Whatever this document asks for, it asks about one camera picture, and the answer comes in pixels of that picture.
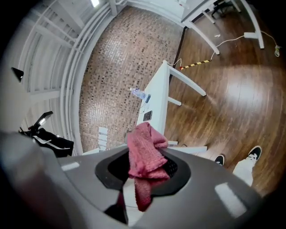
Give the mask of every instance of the black shoe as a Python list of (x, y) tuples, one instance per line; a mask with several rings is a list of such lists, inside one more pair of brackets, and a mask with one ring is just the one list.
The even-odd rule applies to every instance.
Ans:
[(257, 162), (258, 159), (260, 158), (261, 152), (262, 152), (261, 147), (259, 145), (257, 145), (255, 147), (253, 147), (252, 150), (250, 150), (246, 159)]
[(223, 166), (224, 165), (224, 155), (219, 154), (215, 159), (215, 163)]

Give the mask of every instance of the plastic bottle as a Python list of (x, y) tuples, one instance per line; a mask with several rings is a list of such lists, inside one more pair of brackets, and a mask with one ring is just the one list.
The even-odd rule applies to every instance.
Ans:
[(130, 91), (132, 94), (134, 94), (135, 96), (139, 97), (142, 100), (147, 101), (149, 94), (147, 95), (146, 93), (144, 93), (143, 91), (139, 90), (138, 88), (130, 88)]

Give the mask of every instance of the desk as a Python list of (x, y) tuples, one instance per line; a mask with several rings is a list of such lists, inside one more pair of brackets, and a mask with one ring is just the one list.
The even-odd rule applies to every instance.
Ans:
[[(196, 7), (194, 7), (193, 10), (191, 10), (189, 12), (189, 14), (183, 18), (183, 20), (181, 21), (185, 26), (187, 26), (188, 28), (192, 28), (193, 30), (195, 30), (209, 45), (210, 47), (214, 50), (214, 52), (216, 54), (219, 54), (219, 50), (217, 49), (217, 47), (214, 45), (214, 43), (194, 24), (192, 23), (192, 20), (194, 18), (196, 18), (198, 15), (200, 15), (201, 13), (203, 13), (204, 15), (207, 16), (207, 14), (205, 13), (205, 10), (207, 10), (216, 0), (201, 0), (201, 3), (197, 4)], [(254, 38), (254, 39), (258, 39), (259, 42), (259, 47), (261, 49), (264, 49), (264, 43), (263, 43), (263, 38), (262, 38), (262, 34), (261, 34), (261, 30), (259, 27), (259, 24), (257, 22), (257, 19), (253, 13), (253, 11), (251, 10), (249, 4), (246, 2), (246, 0), (240, 0), (242, 5), (245, 7), (252, 23), (254, 26), (255, 31), (254, 32), (245, 32), (244, 33), (244, 37), (245, 38)], [(238, 12), (240, 12), (240, 9), (238, 7), (238, 5), (236, 4), (236, 2), (234, 0), (231, 0), (231, 2), (233, 3), (234, 7), (237, 9)], [(214, 23), (213, 19), (211, 19), (210, 17), (207, 17), (212, 23)]]
[[(162, 135), (164, 135), (165, 131), (168, 101), (178, 106), (182, 105), (180, 101), (177, 101), (176, 99), (173, 99), (168, 96), (170, 74), (183, 81), (185, 84), (197, 91), (200, 95), (206, 95), (206, 92), (200, 86), (198, 86), (195, 82), (193, 82), (187, 76), (182, 74), (180, 71), (169, 66), (164, 60), (162, 65), (144, 90), (145, 93), (151, 95), (151, 98), (147, 104), (142, 101), (139, 116), (137, 119), (137, 125), (143, 123), (144, 114), (149, 111), (152, 111), (152, 118), (147, 122), (149, 122), (151, 126)], [(177, 143), (178, 142), (176, 141), (169, 141), (169, 144)], [(185, 153), (198, 153), (206, 151), (207, 147), (176, 147), (176, 150), (180, 150)]]

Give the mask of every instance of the person's leg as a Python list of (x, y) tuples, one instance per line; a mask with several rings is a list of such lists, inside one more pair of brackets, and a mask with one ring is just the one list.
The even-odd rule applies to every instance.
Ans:
[(233, 174), (242, 179), (249, 186), (251, 186), (253, 182), (252, 168), (260, 158), (261, 152), (262, 149), (260, 146), (253, 147), (252, 150), (250, 150), (247, 158), (238, 162), (233, 170)]

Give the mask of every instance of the red cloth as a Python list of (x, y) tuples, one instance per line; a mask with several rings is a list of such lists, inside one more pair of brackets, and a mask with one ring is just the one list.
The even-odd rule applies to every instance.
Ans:
[(135, 179), (138, 209), (144, 212), (151, 203), (151, 187), (170, 179), (162, 166), (167, 159), (157, 150), (166, 148), (168, 140), (149, 123), (142, 123), (127, 136), (129, 175)]

